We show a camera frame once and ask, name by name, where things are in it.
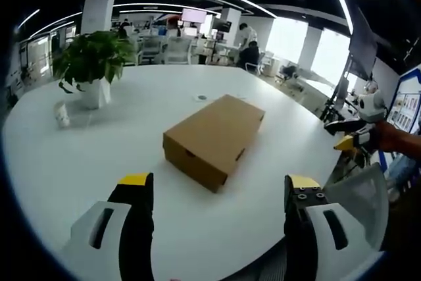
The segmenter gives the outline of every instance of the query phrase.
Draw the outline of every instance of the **computer screen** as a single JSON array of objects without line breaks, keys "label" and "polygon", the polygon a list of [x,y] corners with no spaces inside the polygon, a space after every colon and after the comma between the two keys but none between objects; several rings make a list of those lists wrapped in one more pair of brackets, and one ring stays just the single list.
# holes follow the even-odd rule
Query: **computer screen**
[{"label": "computer screen", "polygon": [[197,28],[183,28],[185,36],[197,36]]},{"label": "computer screen", "polygon": [[231,30],[231,24],[232,23],[230,21],[215,18],[213,21],[212,29],[222,32],[229,32]]},{"label": "computer screen", "polygon": [[215,35],[215,40],[216,41],[222,41],[224,39],[224,33],[222,31],[217,31],[216,35]]},{"label": "computer screen", "polygon": [[204,23],[206,19],[206,11],[183,9],[182,20],[187,22]]}]

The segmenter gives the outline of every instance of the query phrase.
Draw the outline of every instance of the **white column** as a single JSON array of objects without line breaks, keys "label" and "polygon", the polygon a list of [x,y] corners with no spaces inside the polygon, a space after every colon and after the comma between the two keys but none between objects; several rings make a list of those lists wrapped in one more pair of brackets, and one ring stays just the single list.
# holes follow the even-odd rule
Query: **white column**
[{"label": "white column", "polygon": [[111,15],[114,0],[85,0],[82,13],[81,34],[111,29]]},{"label": "white column", "polygon": [[316,56],[316,51],[320,42],[320,38],[322,37],[322,32],[323,30],[321,29],[316,29],[312,26],[308,27],[303,49],[301,50],[301,55],[298,60],[298,65],[301,68],[311,69],[314,57]]},{"label": "white column", "polygon": [[239,27],[239,19],[241,18],[241,11],[225,8],[222,9],[221,19],[231,22],[231,29],[229,33],[224,34],[224,39],[227,45],[234,45],[235,35]]},{"label": "white column", "polygon": [[59,45],[61,49],[66,48],[66,28],[59,29]]}]

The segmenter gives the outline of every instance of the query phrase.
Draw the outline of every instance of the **cardboard box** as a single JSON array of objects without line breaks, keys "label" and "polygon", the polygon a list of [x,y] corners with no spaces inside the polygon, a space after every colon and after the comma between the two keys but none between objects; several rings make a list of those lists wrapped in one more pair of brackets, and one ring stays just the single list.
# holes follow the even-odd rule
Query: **cardboard box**
[{"label": "cardboard box", "polygon": [[264,111],[225,95],[164,133],[165,158],[216,192],[255,137]]}]

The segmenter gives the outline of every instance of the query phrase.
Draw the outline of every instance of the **small white object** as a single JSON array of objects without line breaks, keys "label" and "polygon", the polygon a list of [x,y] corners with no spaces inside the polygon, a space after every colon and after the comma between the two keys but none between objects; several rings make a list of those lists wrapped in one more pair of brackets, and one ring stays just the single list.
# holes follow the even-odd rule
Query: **small white object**
[{"label": "small white object", "polygon": [[197,102],[212,101],[207,95],[194,95],[193,99]]},{"label": "small white object", "polygon": [[66,128],[70,125],[70,119],[67,114],[66,104],[60,101],[54,106],[54,116],[61,128]]},{"label": "small white object", "polygon": [[105,78],[96,79],[90,84],[89,82],[81,82],[80,89],[83,92],[82,103],[90,110],[99,109],[111,101],[110,84]]},{"label": "small white object", "polygon": [[384,119],[385,104],[380,90],[370,95],[360,95],[359,116],[368,123],[375,123]]}]

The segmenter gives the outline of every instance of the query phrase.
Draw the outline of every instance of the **table surface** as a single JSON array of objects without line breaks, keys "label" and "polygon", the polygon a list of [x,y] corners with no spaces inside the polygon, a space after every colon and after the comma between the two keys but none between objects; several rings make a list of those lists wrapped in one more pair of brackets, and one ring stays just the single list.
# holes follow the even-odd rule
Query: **table surface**
[{"label": "table surface", "polygon": [[[266,111],[252,146],[214,194],[164,159],[162,133],[229,93]],[[96,201],[126,174],[155,174],[151,260],[155,280],[216,281],[252,263],[284,236],[284,176],[324,185],[339,152],[304,107],[239,69],[205,65],[132,66],[112,101],[74,111],[78,94],[57,82],[30,91],[3,127],[11,183],[35,232],[52,252]],[[206,95],[208,101],[198,101]],[[65,100],[72,127],[59,130]]]},{"label": "table surface", "polygon": [[330,99],[330,97],[334,94],[335,90],[332,87],[323,84],[322,82],[317,82],[315,80],[309,80],[304,78],[299,78],[299,80],[318,90],[320,93],[324,94],[328,99]]}]

